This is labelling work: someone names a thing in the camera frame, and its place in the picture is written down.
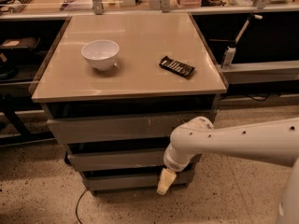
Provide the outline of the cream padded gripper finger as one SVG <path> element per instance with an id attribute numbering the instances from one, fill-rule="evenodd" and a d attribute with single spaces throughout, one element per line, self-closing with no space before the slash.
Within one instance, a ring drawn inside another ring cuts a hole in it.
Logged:
<path id="1" fill-rule="evenodd" d="M 168 168 L 163 168 L 158 182 L 157 193 L 160 195 L 165 195 L 171 185 L 174 183 L 176 177 L 177 174 L 174 171 Z"/>

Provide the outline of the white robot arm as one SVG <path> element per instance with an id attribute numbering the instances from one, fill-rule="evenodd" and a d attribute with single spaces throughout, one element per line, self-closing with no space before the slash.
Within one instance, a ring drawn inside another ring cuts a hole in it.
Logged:
<path id="1" fill-rule="evenodd" d="M 276 224 L 299 224 L 299 118 L 220 129 L 205 117 L 191 119 L 171 132 L 157 192 L 166 194 L 177 173 L 204 153 L 291 166 Z"/>

